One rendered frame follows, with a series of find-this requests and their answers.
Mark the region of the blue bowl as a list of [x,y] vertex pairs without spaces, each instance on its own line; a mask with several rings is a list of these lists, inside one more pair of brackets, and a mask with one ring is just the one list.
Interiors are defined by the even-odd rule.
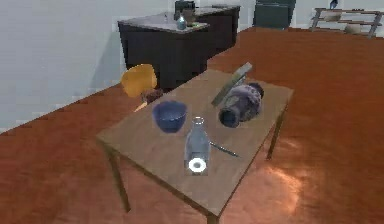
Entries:
[[165,133],[178,132],[184,125],[186,114],[187,106],[174,100],[160,102],[152,109],[153,120]]

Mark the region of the clear glass bottle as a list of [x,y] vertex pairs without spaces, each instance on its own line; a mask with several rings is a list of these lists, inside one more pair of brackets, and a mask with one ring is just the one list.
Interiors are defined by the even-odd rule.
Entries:
[[185,140],[184,165],[192,174],[202,174],[208,168],[210,141],[204,128],[204,118],[194,117]]

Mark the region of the brown wooden table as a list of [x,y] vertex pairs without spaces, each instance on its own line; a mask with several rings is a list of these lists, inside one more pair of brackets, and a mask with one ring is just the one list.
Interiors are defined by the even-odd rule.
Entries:
[[[260,114],[237,128],[226,128],[219,122],[219,109],[211,101],[231,78],[228,73],[207,70],[163,96],[162,100],[176,100],[188,107],[186,122],[175,134],[162,132],[152,120],[152,107],[147,106],[97,135],[98,142],[105,147],[125,207],[129,206],[128,197],[114,154],[128,159],[144,174],[204,214],[207,224],[219,224],[224,208],[269,132],[280,129],[293,94],[287,87],[263,82],[265,95]],[[204,118],[211,141],[236,153],[232,157],[213,150],[208,172],[197,176],[188,174],[184,168],[185,138],[191,119],[196,116]]]

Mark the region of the thin dark pen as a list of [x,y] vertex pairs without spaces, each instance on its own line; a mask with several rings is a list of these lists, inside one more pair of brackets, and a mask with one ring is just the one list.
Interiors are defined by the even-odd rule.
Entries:
[[224,148],[224,147],[222,147],[222,146],[220,146],[220,145],[218,145],[212,141],[210,141],[209,144],[219,151],[222,151],[222,152],[227,153],[227,154],[234,156],[234,157],[239,157],[239,155],[236,154],[235,152],[232,152],[232,151],[230,151],[230,150],[228,150],[228,149],[226,149],[226,148]]

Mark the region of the dark patterned vase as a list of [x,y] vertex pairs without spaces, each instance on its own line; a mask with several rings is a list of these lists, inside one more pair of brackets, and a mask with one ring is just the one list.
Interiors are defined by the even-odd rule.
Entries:
[[229,128],[236,128],[241,122],[253,119],[261,111],[264,90],[258,83],[234,87],[219,111],[219,121]]

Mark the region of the grey book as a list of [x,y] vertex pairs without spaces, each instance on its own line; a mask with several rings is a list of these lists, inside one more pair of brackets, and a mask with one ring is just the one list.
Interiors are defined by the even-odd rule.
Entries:
[[252,64],[250,62],[245,63],[239,67],[231,76],[230,80],[221,88],[219,93],[212,100],[211,104],[216,107],[218,106],[223,99],[228,95],[229,91],[235,86],[240,85],[244,82],[246,74],[252,69]]

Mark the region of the yellow chair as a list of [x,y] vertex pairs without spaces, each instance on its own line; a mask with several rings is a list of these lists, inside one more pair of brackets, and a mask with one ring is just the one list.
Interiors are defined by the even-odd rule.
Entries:
[[140,64],[129,68],[122,74],[120,83],[128,97],[141,97],[142,104],[135,109],[135,112],[164,94],[162,89],[156,88],[157,77],[153,66],[150,64]]

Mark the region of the dark kitchen counter cabinet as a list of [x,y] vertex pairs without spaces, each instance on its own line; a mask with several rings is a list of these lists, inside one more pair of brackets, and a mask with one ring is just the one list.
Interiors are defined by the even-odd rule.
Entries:
[[207,61],[236,43],[240,7],[202,7],[196,25],[177,28],[172,12],[120,20],[125,65],[153,66],[157,86],[171,90],[207,69]]

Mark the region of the black coffee machine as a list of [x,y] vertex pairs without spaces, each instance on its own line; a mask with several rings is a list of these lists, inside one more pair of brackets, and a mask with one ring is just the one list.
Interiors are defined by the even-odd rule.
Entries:
[[188,0],[176,0],[174,19],[178,20],[181,16],[184,17],[188,26],[191,26],[195,20],[195,2]]

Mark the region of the dark green fridge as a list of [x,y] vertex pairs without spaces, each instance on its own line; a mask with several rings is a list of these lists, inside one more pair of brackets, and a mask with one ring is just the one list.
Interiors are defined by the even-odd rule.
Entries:
[[286,29],[290,26],[296,0],[256,0],[253,25]]

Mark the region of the grey wooden shelf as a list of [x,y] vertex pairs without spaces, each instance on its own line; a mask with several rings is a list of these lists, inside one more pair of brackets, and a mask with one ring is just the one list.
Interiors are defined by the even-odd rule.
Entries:
[[[328,15],[341,15],[341,18],[337,22],[333,23],[342,23],[342,24],[360,24],[361,26],[369,26],[370,30],[368,32],[361,32],[359,35],[366,36],[367,38],[372,38],[376,35],[376,29],[381,26],[381,20],[384,17],[384,12],[381,11],[365,11],[364,9],[326,9],[326,8],[316,8],[315,16],[311,18],[312,25],[310,26],[310,30],[314,31],[329,31],[329,28],[320,28],[318,23],[320,21],[324,21],[324,17]],[[364,20],[349,20],[343,19],[343,14],[362,14],[362,15],[374,15],[375,18],[373,21],[364,21]]]

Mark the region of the beige bowl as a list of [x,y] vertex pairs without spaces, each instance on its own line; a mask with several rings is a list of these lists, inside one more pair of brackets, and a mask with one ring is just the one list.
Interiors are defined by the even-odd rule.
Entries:
[[361,25],[360,24],[347,24],[345,26],[344,32],[346,34],[358,35],[361,33]]

